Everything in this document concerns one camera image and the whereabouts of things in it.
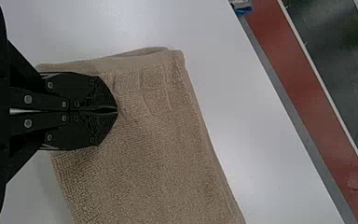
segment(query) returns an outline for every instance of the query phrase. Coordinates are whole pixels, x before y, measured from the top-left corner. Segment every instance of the table surface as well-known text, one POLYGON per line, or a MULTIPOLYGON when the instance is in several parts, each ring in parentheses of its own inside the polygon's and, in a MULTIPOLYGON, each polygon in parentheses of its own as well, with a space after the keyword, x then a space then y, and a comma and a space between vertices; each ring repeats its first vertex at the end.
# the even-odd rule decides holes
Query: table surface
MULTIPOLYGON (((248 223, 343 223, 226 0, 1 0, 33 64, 144 47, 181 49, 208 131, 248 223)), ((71 222, 46 152, 8 183, 0 224, 71 222)))

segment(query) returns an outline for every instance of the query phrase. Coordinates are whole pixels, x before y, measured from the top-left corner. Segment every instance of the screw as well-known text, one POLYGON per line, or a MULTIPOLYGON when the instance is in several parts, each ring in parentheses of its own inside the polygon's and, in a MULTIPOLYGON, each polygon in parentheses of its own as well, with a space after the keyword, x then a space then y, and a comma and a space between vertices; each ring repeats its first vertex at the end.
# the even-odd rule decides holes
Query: screw
POLYGON ((32 120, 31 119, 26 119, 24 121, 24 127, 25 128, 31 128, 32 127, 32 120))
POLYGON ((48 134, 47 140, 48 142, 51 142, 53 140, 53 135, 51 133, 48 134))
POLYGON ((49 88, 49 89, 53 89, 53 88, 54 88, 54 83, 48 82, 48 88, 49 88))
POLYGON ((95 84, 95 80, 94 80, 93 77, 89 80, 89 84, 90 84, 91 86, 93 86, 93 85, 95 84))
POLYGON ((24 103, 26 103, 27 105, 30 105, 32 103, 32 96, 30 96, 30 95, 24 96, 24 103))

